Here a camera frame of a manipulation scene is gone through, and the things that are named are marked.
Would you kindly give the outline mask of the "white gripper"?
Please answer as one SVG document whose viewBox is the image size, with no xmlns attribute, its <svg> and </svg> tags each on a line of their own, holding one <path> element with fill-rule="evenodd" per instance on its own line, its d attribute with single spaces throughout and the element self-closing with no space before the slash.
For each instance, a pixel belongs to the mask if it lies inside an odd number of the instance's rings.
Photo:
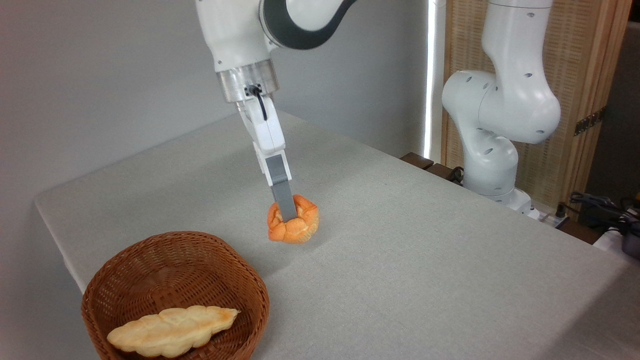
<svg viewBox="0 0 640 360">
<path fill-rule="evenodd" d="M 282 221 L 297 218 L 297 207 L 290 188 L 292 180 L 285 153 L 286 141 L 270 96 L 253 96 L 236 102 L 238 112 L 249 132 L 260 170 L 267 180 Z"/>
</svg>

